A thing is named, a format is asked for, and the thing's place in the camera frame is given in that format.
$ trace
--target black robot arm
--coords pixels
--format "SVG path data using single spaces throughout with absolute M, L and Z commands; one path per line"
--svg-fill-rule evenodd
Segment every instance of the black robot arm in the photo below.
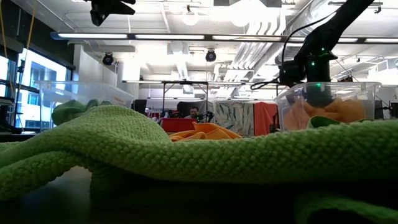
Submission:
M 329 61 L 337 59 L 331 50 L 344 30 L 358 18 L 374 0 L 347 0 L 326 23 L 311 32 L 294 61 L 284 63 L 280 82 L 291 86 L 307 77 L 308 82 L 330 82 Z

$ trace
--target green knit blanket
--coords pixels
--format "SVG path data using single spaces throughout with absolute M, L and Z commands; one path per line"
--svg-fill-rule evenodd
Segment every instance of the green knit blanket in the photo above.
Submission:
M 0 200 L 43 186 L 73 166 L 93 173 L 92 200 L 114 197 L 127 178 L 136 184 L 150 179 L 257 187 L 396 180 L 397 139 L 397 121 L 365 121 L 257 138 L 172 143 L 145 116 L 118 106 L 99 106 L 30 140 L 0 144 Z M 128 190 L 134 195 L 134 189 Z M 297 223 L 306 223 L 322 209 L 351 211 L 375 223 L 398 222 L 398 212 L 386 207 L 316 195 L 297 199 Z

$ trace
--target person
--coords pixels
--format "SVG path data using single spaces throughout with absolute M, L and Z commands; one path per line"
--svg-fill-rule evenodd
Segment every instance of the person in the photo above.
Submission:
M 199 107 L 197 106 L 192 106 L 191 110 L 190 110 L 191 115 L 186 116 L 185 118 L 189 118 L 189 119 L 197 119 L 198 115 L 199 115 Z

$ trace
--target white ceiling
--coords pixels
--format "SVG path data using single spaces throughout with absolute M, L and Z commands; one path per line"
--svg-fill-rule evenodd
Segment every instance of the white ceiling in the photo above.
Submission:
M 13 0 L 27 12 L 32 12 L 34 1 Z M 60 32 L 122 32 L 122 33 L 176 33 L 176 34 L 243 34 L 243 27 L 235 26 L 231 19 L 243 19 L 245 14 L 235 13 L 233 18 L 223 14 L 223 7 L 213 7 L 213 1 L 178 0 L 189 2 L 192 10 L 199 13 L 199 21 L 194 26 L 188 26 L 182 21 L 182 13 L 186 11 L 186 4 L 164 1 L 166 20 L 162 16 L 161 2 L 156 0 L 137 1 L 132 6 L 136 15 L 110 15 L 101 27 L 91 23 L 90 3 L 73 2 L 72 0 L 39 0 L 37 18 Z M 384 3 L 382 11 L 375 14 L 375 8 L 367 9 L 344 33 L 344 36 L 383 36 L 398 37 L 398 0 L 380 0 Z M 295 0 L 296 7 L 284 9 L 289 20 L 308 0 Z M 152 75 L 156 73 L 170 74 L 176 70 L 172 55 L 167 55 L 167 42 L 139 42 L 139 41 L 97 41 L 94 45 L 132 45 L 135 46 L 134 55 L 142 60 L 142 73 Z M 204 51 L 193 51 L 187 55 L 188 70 L 213 71 L 215 63 L 232 61 L 238 52 L 239 43 L 225 42 L 187 42 L 191 47 L 203 47 Z M 208 63 L 205 60 L 205 50 L 215 49 L 217 61 Z M 391 56 L 398 55 L 398 45 L 337 45 L 333 50 L 343 59 L 356 55 Z M 347 63 L 346 68 L 355 65 Z M 333 62 L 331 73 L 336 74 L 344 69 Z

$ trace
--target window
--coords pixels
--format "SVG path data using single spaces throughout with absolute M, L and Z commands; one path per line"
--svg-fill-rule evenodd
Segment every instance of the window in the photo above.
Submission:
M 39 105 L 40 106 L 40 98 L 38 95 L 33 95 L 32 93 L 29 93 L 27 96 L 27 104 L 29 105 Z
M 25 55 L 26 49 L 24 49 L 22 54 L 19 54 L 19 66 L 21 65 L 21 59 L 24 59 Z M 40 114 L 42 99 L 39 95 L 39 90 L 36 90 L 38 86 L 35 82 L 38 80 L 65 81 L 69 73 L 70 71 L 66 67 L 33 51 L 27 51 L 25 70 L 21 76 L 21 93 L 17 104 L 17 111 L 20 112 L 20 115 L 17 116 L 16 127 L 40 128 L 40 116 L 42 117 L 41 120 L 49 120 L 47 117 L 51 117 L 52 111 L 42 110 Z M 43 121 L 41 125 L 43 128 L 50 127 L 49 122 Z
M 0 96 L 12 97 L 9 79 L 13 80 L 15 62 L 0 56 Z
M 25 121 L 25 128 L 37 128 L 40 127 L 40 121 Z

